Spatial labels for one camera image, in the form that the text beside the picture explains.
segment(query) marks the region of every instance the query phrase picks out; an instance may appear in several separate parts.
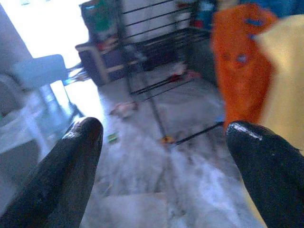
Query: blue cloth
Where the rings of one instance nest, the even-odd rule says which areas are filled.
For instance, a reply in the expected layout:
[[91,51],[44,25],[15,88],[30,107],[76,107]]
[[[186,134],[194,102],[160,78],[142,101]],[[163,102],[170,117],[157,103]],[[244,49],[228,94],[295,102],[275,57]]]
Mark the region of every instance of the blue cloth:
[[304,0],[241,0],[240,3],[257,3],[262,8],[270,9],[279,18],[304,13]]

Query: marble floor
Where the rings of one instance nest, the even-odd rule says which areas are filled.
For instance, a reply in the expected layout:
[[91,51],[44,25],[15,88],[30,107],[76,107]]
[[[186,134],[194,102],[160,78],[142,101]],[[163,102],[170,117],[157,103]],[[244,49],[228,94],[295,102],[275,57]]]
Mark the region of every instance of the marble floor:
[[[146,78],[150,83],[162,79],[170,67],[148,72]],[[102,154],[82,228],[262,227],[247,208],[222,127],[165,148],[149,101],[140,102],[139,110],[127,119],[109,115],[116,103],[133,100],[125,79],[101,88],[87,80],[66,89],[85,115],[104,126]],[[177,140],[213,125],[223,113],[218,91],[203,80],[170,90],[155,102],[166,134]],[[113,133],[118,141],[108,143],[107,136]]]

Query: black metal rack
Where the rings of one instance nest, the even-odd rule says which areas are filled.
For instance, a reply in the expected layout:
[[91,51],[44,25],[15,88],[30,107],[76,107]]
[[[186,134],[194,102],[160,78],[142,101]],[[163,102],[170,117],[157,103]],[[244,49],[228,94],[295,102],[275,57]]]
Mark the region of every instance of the black metal rack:
[[[154,101],[154,97],[158,96],[160,94],[163,94],[169,90],[175,89],[179,86],[182,86],[189,81],[183,81],[184,75],[181,76],[168,76],[165,80],[159,81],[157,83],[153,83],[152,85],[149,85],[147,82],[147,79],[142,76],[141,80],[143,82],[144,87],[140,89],[134,89],[132,84],[132,78],[134,75],[138,73],[142,73],[145,71],[149,71],[154,69],[157,66],[164,65],[170,62],[183,60],[185,63],[188,63],[191,55],[191,48],[192,44],[194,42],[198,42],[204,39],[207,39],[210,37],[210,31],[206,29],[198,29],[192,26],[192,22],[194,18],[196,17],[196,14],[198,12],[198,7],[200,0],[195,1],[194,3],[187,4],[181,9],[175,9],[169,12],[165,12],[156,16],[152,16],[152,8],[155,6],[160,6],[162,4],[166,4],[169,2],[173,2],[175,0],[165,0],[161,2],[155,2],[153,4],[139,7],[137,9],[132,9],[129,11],[123,11],[123,2],[122,0],[116,0],[116,13],[117,13],[117,27],[118,27],[118,46],[122,51],[122,55],[124,58],[124,67],[126,69],[126,81],[128,90],[131,96],[136,98],[139,95],[146,94],[146,97],[142,99],[141,101],[148,100],[151,104],[154,116],[158,122],[158,125],[160,127],[161,133],[164,138],[167,137],[167,134],[165,132],[165,129],[163,127],[163,123],[160,118],[160,114],[157,108],[157,105]],[[132,23],[125,23],[124,17],[127,14],[134,13],[143,9],[150,8],[150,15],[148,18],[135,21]],[[171,23],[166,23],[161,26],[156,26],[154,28],[150,28],[150,22],[154,19],[159,19],[161,17],[165,17],[168,15],[173,15],[179,12],[188,11],[190,12],[190,17],[186,19],[181,20],[175,20]],[[182,28],[178,29],[177,24],[183,21],[189,21],[189,27],[188,28]],[[145,31],[137,32],[134,34],[130,34],[128,31],[128,28],[134,25],[138,25],[141,23],[148,23],[148,28]],[[159,29],[165,28],[165,27],[173,27],[172,31],[160,35],[154,38],[148,39],[148,33],[152,31],[157,31]],[[133,42],[133,38],[144,35],[143,41],[140,42]],[[137,63],[133,64],[132,66],[128,63],[130,62],[130,59],[134,60],[136,59]],[[157,94],[152,95],[151,91],[160,88],[164,85],[173,83],[173,82],[181,82],[178,83],[178,85],[171,87],[169,89],[164,89],[163,91],[160,91]],[[198,132],[196,134],[193,134],[185,139],[182,139],[177,144],[183,143],[189,139],[192,139],[193,137],[196,137],[200,134],[206,133],[215,127],[218,127],[222,125],[222,122],[217,122],[215,125],[204,129],[201,132]]]

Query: orange fabric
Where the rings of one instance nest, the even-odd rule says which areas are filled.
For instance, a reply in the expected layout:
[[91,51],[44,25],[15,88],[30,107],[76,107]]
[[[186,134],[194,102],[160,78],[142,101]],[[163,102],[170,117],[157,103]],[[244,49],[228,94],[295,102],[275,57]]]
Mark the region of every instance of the orange fabric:
[[[247,19],[260,20],[262,26],[248,24]],[[225,128],[235,120],[256,123],[269,87],[272,67],[249,35],[262,33],[277,18],[255,4],[244,4],[216,13],[213,20],[218,86],[226,105]],[[238,61],[241,56],[245,62]]]

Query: yellow cloth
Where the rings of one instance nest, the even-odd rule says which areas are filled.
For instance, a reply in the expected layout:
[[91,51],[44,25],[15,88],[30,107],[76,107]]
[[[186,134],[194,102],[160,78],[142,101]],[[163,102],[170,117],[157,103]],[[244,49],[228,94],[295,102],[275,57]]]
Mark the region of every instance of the yellow cloth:
[[256,41],[275,68],[259,124],[304,150],[304,14],[280,20]]

